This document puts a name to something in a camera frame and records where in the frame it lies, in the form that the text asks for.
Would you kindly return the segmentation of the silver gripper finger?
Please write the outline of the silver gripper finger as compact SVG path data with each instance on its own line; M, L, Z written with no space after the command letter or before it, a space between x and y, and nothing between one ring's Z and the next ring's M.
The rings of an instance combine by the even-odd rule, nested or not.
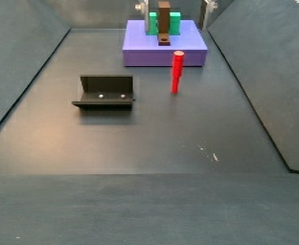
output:
M144 30L149 31L149 0L137 0L135 9L140 11L144 16Z
M219 4L215 0L202 0L200 16L199 16L199 28L202 30L204 30L207 28L210 14L218 8L218 6L219 6Z

